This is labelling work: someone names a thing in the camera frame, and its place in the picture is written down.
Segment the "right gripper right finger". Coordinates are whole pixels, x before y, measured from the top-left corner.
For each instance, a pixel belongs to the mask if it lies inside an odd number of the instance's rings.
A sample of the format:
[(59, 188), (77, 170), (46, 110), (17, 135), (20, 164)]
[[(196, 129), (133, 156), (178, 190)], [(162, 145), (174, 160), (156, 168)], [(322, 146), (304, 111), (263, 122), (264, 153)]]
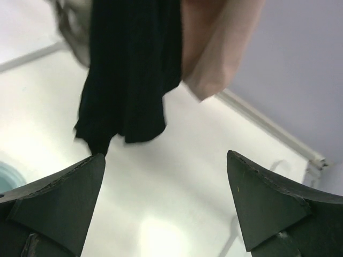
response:
[(341, 196), (299, 184), (232, 150), (227, 174), (252, 256), (342, 256)]

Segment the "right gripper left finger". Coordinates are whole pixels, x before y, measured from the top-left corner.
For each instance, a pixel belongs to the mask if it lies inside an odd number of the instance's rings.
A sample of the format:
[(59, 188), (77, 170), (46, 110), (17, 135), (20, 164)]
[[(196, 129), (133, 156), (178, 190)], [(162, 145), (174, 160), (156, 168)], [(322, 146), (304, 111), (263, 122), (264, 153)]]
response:
[(1, 256), (81, 256), (104, 172), (97, 154), (1, 193)]

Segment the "black underwear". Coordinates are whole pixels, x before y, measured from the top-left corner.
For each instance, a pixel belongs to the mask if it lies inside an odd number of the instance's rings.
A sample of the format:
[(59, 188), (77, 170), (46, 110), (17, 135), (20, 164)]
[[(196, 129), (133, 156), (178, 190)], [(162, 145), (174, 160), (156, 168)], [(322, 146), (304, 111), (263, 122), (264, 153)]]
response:
[(94, 1), (76, 138), (106, 154), (116, 135), (126, 143), (158, 137), (163, 96), (179, 85), (181, 63), (180, 1)]

